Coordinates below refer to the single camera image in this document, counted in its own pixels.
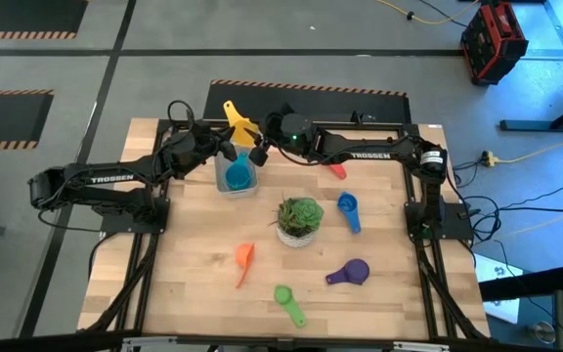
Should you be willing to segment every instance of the green measuring spoon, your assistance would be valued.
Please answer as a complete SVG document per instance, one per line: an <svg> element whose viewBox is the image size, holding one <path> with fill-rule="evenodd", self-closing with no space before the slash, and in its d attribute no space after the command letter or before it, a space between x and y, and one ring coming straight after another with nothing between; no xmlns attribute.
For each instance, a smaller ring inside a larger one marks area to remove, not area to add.
<svg viewBox="0 0 563 352"><path fill-rule="evenodd" d="M275 301L290 315L292 322L298 327L305 327L305 316L297 302L292 297L292 289L288 286L278 285L275 287Z"/></svg>

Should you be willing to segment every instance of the potted plant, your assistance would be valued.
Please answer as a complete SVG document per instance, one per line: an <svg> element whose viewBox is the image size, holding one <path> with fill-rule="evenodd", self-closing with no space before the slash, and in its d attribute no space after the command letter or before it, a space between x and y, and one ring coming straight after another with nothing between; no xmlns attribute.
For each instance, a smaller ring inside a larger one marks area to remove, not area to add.
<svg viewBox="0 0 563 352"><path fill-rule="evenodd" d="M278 237L291 247L308 245L322 219L323 209L312 198L284 199L278 210Z"/></svg>

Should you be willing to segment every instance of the yellow cable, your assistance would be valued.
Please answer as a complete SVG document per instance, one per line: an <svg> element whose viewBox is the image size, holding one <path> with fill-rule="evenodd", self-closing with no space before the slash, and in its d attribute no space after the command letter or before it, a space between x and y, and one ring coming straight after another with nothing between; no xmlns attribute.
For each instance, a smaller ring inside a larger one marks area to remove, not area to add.
<svg viewBox="0 0 563 352"><path fill-rule="evenodd" d="M555 148L557 148L557 147L562 147L562 146L563 146L563 142L562 142L562 143L559 143L559 144L556 144L556 145L554 145L554 146L546 147L546 148L541 149L541 150L539 150L539 151L537 151L537 152L533 152L533 153L531 153L531 154L523 155L523 156L521 156L521 157L517 157L517 158L511 159L511 160L501 160L501 159L499 159L498 157L495 157L495 162L496 162L496 163L499 163L499 162L500 162L500 163L518 162L518 161L522 161L522 160L524 160L524 159L526 159L526 158L528 158L528 157L532 157L532 156L535 156L535 155L538 155L538 154L542 154L542 153L544 153L544 152L548 152L548 151L550 151L550 150L552 150L552 149L555 149Z"/></svg>
<svg viewBox="0 0 563 352"><path fill-rule="evenodd" d="M396 6L396 5L393 5L393 4L391 4L391 3L389 3L389 2L387 2L387 1L385 1L385 0L375 0L375 1L378 2L378 3L382 3L382 4L386 5L386 6L389 6L389 7L391 7L391 8L393 8L393 9L399 11L400 13L402 13L402 14L404 14L404 15L406 15L406 16L408 15L408 12L405 11L404 9L402 9L402 8ZM457 14L455 14L455 15L449 17L449 18L446 18L446 19L444 19L444 20L441 20L441 21L428 21L428 20L424 20L424 19L418 18L416 15L412 15L411 17L412 17L413 19L415 19L415 20L417 20L417 21L419 21L419 22L421 22L421 23L425 23L425 24L442 24L442 23L449 22L450 20L455 20L456 18L458 18L459 16L461 16L463 13L465 13L466 11L468 11L468 9L470 9L473 5L477 4L479 1L480 1L480 0L475 0L475 1L473 1L472 3L470 3L470 5L466 6L466 8L464 8L464 10L458 12Z"/></svg>

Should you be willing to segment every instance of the red tool case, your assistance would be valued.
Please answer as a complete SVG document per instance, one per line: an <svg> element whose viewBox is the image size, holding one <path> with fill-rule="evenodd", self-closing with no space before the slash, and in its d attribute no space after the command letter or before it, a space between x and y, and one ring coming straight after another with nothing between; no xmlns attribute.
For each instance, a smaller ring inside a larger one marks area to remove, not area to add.
<svg viewBox="0 0 563 352"><path fill-rule="evenodd" d="M461 47L473 84L497 84L525 55L528 44L511 4L482 1L461 34Z"/></svg>

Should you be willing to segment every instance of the yellow object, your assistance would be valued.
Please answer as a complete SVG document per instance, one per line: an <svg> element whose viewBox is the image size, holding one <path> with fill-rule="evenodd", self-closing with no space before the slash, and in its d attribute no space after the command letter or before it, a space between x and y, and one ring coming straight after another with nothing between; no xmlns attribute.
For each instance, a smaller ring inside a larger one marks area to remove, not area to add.
<svg viewBox="0 0 563 352"><path fill-rule="evenodd" d="M225 115L228 121L230 121L230 126L235 127L234 131L234 143L242 147L254 147L253 137L249 135L245 129L251 130L253 132L258 132L258 126L249 121L248 118L240 116L236 108L234 108L234 103L232 101L227 101L223 104L223 109L225 110Z"/></svg>
<svg viewBox="0 0 563 352"><path fill-rule="evenodd" d="M393 5L393 4L391 4L391 3L389 3L389 2L387 2L387 1L385 1L385 0L375 0L375 1L378 2L378 3L382 3L382 4L386 5L386 6L389 6L389 7L391 7L391 8L393 8L393 9L399 11L400 13L402 13L402 14L404 14L404 15L406 15L406 16L408 15L408 12L407 12L406 10L404 10L404 9L402 9L402 8L396 6L396 5ZM428 20L420 19L420 18L418 18L416 15L413 15L412 18L415 19L415 20L417 20L417 21L419 21L419 22L421 22L421 23L425 23L425 24L442 24L442 23L446 23L446 22L449 22L450 20L455 20L456 18L458 18L459 16L461 16L463 13L465 13L466 11L468 11L468 9L470 9L473 5L477 4L479 1L480 1L480 0L475 0L475 1L473 1L470 5L466 6L466 7L464 8L464 10L458 12L457 14L455 14L455 15L449 17L449 18L446 18L446 19L444 19L444 20L441 20L441 21L428 21Z"/></svg>
<svg viewBox="0 0 563 352"><path fill-rule="evenodd" d="M533 153L530 153L530 154L527 154L527 155L523 155L523 156L520 156L520 157L516 157L516 158L511 159L511 160L501 160L501 159L499 159L498 157L493 156L493 155L492 155L492 152L489 152L490 163L491 163L491 164L492 164L493 162L494 162L494 163L514 163L514 162L522 161L522 160L524 160L524 159L526 159L526 158L529 158L529 157L532 157L532 156L536 156L536 155L538 155L538 154L542 154L542 153L544 153L544 152L548 152L548 151L550 151L550 150L552 150L552 149L555 149L555 148L557 148L557 147L562 147L562 146L563 146L563 142L562 142L562 143L558 143L558 144L553 145L553 146L550 146L550 147L546 147L546 148L541 149L541 150L539 150L539 151L537 151L537 152L533 152Z"/></svg>

